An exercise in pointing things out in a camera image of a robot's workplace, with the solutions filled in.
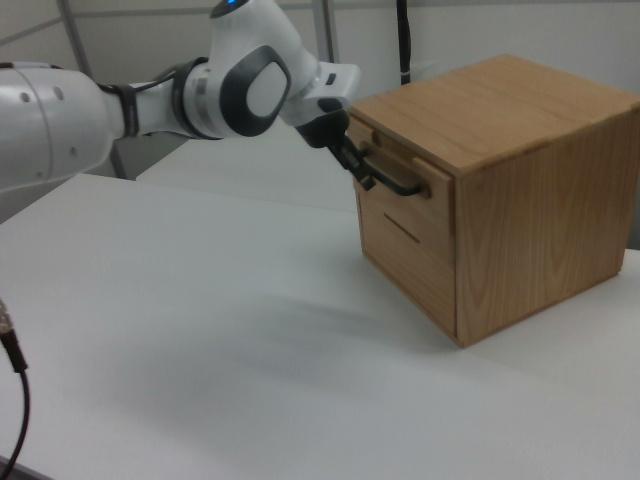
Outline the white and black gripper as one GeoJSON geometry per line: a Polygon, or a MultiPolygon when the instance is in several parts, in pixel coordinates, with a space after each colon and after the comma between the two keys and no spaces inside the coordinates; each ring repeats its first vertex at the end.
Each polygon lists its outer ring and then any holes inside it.
{"type": "Polygon", "coordinates": [[[375,180],[365,155],[346,135],[348,110],[360,76],[356,65],[319,62],[309,83],[284,102],[284,122],[311,148],[328,148],[356,182],[369,191],[375,180]]]}

